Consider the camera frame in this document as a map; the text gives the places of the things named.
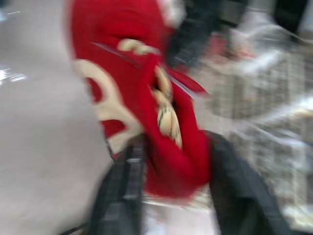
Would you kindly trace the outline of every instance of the white pattern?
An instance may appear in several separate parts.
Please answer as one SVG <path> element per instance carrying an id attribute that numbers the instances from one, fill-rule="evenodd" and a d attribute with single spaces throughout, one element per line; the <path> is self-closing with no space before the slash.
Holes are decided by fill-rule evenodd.
<path id="1" fill-rule="evenodd" d="M 104 97 L 94 104 L 96 115 L 100 121 L 118 120 L 126 129 L 108 138 L 113 154 L 123 151 L 127 141 L 140 133 L 142 126 L 139 120 L 127 109 L 114 79 L 99 65 L 83 59 L 75 61 L 78 71 L 83 77 L 93 79 L 102 91 Z"/>

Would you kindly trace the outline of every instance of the gray floor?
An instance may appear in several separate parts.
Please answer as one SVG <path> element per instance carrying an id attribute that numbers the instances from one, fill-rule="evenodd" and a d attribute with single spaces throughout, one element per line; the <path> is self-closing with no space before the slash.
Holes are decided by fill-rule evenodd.
<path id="1" fill-rule="evenodd" d="M 72 71 L 63 1 L 10 10 L 21 13 L 0 25 L 0 65 L 27 78 L 0 86 L 0 234 L 56 235 L 83 220 L 110 161 Z M 212 234 L 206 213 L 159 210 L 169 235 Z"/>

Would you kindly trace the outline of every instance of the floor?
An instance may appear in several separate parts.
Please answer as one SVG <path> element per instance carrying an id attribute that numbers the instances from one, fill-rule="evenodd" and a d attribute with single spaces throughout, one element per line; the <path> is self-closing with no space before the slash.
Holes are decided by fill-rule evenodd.
<path id="1" fill-rule="evenodd" d="M 0 25 L 0 65 L 26 76 L 0 85 L 2 235 L 56 235 L 76 226 L 110 165 L 71 67 L 63 2 L 13 0 L 10 11 L 20 13 Z M 213 234 L 207 213 L 158 210 L 168 235 Z"/>

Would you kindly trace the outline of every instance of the red fabric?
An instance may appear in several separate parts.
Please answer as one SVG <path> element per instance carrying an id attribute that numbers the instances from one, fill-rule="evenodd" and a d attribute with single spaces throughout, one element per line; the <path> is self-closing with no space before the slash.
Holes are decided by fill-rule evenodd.
<path id="1" fill-rule="evenodd" d="M 182 135 L 182 150 L 157 125 L 157 103 L 150 87 L 156 84 L 155 66 L 163 65 L 159 55 L 134 55 L 118 51 L 123 38 L 132 38 L 164 51 L 168 29 L 156 0 L 75 0 L 71 12 L 71 39 L 75 58 L 86 59 L 105 69 L 114 79 L 127 108 L 141 122 L 151 144 L 146 189 L 149 193 L 181 198 L 192 194 L 210 179 L 211 144 L 198 129 L 191 98 L 173 86 L 175 111 Z M 107 46 L 103 49 L 95 43 Z M 185 86 L 204 93 L 191 78 L 170 71 Z M 91 78 L 94 102 L 105 95 Z M 107 134 L 123 126 L 104 121 Z"/>

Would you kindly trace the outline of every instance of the wire basket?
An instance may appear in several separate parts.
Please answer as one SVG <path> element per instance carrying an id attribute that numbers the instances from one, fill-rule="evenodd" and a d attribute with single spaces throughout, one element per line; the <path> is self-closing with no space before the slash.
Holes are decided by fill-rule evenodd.
<path id="1" fill-rule="evenodd" d="M 252 86 L 256 96 L 247 99 L 246 81 L 235 73 L 213 70 L 207 58 L 191 76 L 212 94 L 209 103 L 196 103 L 202 128 L 231 140 L 277 196 L 281 210 L 298 230 L 313 231 L 313 95 L 305 84 L 305 56 L 294 46 L 271 70 L 261 71 Z M 177 205 L 189 210 L 212 207 L 207 187 L 189 202 L 150 203 Z"/>

